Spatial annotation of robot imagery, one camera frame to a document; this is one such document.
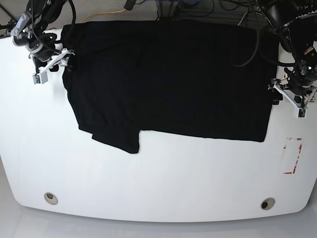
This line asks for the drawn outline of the black T-shirt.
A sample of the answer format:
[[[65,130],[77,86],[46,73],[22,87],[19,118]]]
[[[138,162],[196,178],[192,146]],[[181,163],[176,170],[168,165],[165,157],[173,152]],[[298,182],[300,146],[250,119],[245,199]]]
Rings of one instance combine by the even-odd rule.
[[[62,80],[79,129],[139,152],[140,131],[263,142],[277,66],[253,29],[192,21],[108,21],[65,26],[73,49]]]

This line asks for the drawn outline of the red tape rectangle marking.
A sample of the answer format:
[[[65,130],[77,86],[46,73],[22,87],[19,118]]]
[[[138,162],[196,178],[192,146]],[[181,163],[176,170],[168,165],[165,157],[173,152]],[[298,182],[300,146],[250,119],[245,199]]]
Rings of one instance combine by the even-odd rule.
[[[291,175],[296,167],[302,150],[302,138],[286,138],[281,157],[281,171],[283,174]]]

